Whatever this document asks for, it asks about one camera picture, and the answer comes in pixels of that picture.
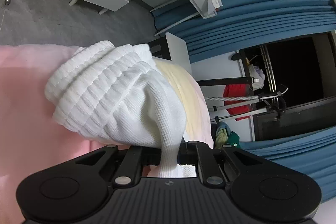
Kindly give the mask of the green garment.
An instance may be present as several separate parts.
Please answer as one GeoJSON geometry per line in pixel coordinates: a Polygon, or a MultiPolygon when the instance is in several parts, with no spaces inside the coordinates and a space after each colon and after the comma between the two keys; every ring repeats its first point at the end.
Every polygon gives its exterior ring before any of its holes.
{"type": "Polygon", "coordinates": [[[215,148],[219,149],[224,144],[240,148],[240,137],[226,123],[219,122],[215,134],[215,148]]]}

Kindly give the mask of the blue curtain left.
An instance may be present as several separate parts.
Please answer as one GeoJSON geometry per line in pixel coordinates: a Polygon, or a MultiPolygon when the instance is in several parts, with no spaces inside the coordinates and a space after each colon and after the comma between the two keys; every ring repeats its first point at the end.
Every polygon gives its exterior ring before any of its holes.
{"type": "Polygon", "coordinates": [[[192,63],[260,44],[335,30],[333,0],[221,0],[204,19],[189,0],[153,12],[155,28],[186,42],[192,63]]]}

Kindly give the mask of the blue curtain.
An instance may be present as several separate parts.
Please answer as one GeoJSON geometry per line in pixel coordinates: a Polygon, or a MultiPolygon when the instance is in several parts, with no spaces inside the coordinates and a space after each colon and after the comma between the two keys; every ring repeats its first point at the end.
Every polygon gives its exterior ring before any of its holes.
{"type": "Polygon", "coordinates": [[[322,202],[335,198],[335,127],[287,138],[240,142],[250,153],[304,173],[321,188],[322,202]]]}
{"type": "Polygon", "coordinates": [[[192,63],[260,44],[335,30],[333,0],[221,0],[204,19],[189,0],[153,12],[155,28],[186,42],[192,63]]]}

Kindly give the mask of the blue curtain right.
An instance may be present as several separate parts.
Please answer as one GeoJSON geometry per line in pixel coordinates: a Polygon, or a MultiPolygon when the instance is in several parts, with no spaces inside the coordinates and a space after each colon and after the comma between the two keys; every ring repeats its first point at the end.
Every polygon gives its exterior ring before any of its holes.
{"type": "Polygon", "coordinates": [[[321,188],[322,202],[335,198],[335,127],[287,138],[240,142],[250,153],[304,173],[321,188]]]}

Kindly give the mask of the dark window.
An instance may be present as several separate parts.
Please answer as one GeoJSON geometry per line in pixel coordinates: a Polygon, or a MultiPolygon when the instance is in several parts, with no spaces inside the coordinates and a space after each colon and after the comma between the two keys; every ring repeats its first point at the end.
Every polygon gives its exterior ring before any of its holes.
{"type": "Polygon", "coordinates": [[[247,63],[265,75],[257,95],[282,96],[256,104],[256,141],[279,139],[335,126],[335,40],[330,32],[244,49],[247,63]]]}

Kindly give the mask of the white sweatpants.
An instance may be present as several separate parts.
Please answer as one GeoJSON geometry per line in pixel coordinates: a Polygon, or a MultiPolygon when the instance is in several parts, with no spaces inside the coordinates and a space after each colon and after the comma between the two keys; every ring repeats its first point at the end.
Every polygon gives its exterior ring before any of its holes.
{"type": "Polygon", "coordinates": [[[151,176],[196,175],[177,163],[187,137],[185,109],[147,44],[79,48],[50,77],[45,96],[55,105],[54,120],[85,138],[159,148],[151,176]]]}

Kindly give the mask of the metal drying rack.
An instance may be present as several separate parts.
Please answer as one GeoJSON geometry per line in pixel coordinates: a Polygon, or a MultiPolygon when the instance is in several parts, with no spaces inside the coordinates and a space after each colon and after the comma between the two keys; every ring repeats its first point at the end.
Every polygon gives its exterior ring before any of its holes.
{"type": "Polygon", "coordinates": [[[207,101],[214,101],[214,102],[223,102],[222,105],[217,106],[214,105],[209,108],[210,112],[210,121],[212,122],[220,122],[225,121],[229,119],[243,119],[246,117],[253,116],[257,114],[257,111],[249,109],[248,111],[234,114],[234,115],[227,115],[224,117],[219,116],[219,112],[221,110],[229,110],[229,109],[235,109],[238,107],[243,106],[250,106],[252,107],[256,103],[264,102],[266,104],[266,109],[268,110],[274,110],[276,113],[282,112],[278,107],[278,102],[282,100],[282,96],[286,93],[286,91],[280,91],[276,89],[276,83],[274,79],[274,73],[272,64],[270,61],[268,49],[266,46],[261,45],[261,56],[264,60],[265,70],[266,70],[266,76],[268,79],[268,83],[270,84],[270,90],[271,92],[268,94],[262,94],[262,95],[254,95],[252,85],[257,83],[257,78],[252,77],[251,73],[248,70],[247,67],[247,61],[245,58],[245,52],[240,51],[238,53],[235,53],[235,56],[238,58],[238,60],[241,60],[243,62],[243,68],[246,73],[246,77],[234,77],[234,78],[228,78],[228,79],[210,79],[210,80],[199,80],[197,83],[200,87],[203,86],[220,86],[224,85],[226,87],[231,86],[238,86],[238,85],[244,85],[246,87],[246,93],[247,96],[229,96],[225,95],[222,97],[206,97],[205,100],[207,101]]]}

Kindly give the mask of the pastel pink blue bedsheet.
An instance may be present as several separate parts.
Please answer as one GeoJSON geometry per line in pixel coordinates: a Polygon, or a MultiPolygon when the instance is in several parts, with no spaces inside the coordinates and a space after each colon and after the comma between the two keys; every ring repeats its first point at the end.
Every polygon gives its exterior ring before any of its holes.
{"type": "MultiPolygon", "coordinates": [[[[106,144],[58,124],[45,87],[56,70],[81,47],[24,45],[1,47],[1,223],[20,223],[15,192],[28,175],[106,144]]],[[[186,113],[183,140],[213,145],[210,116],[199,85],[182,67],[153,57],[186,113]]]]}

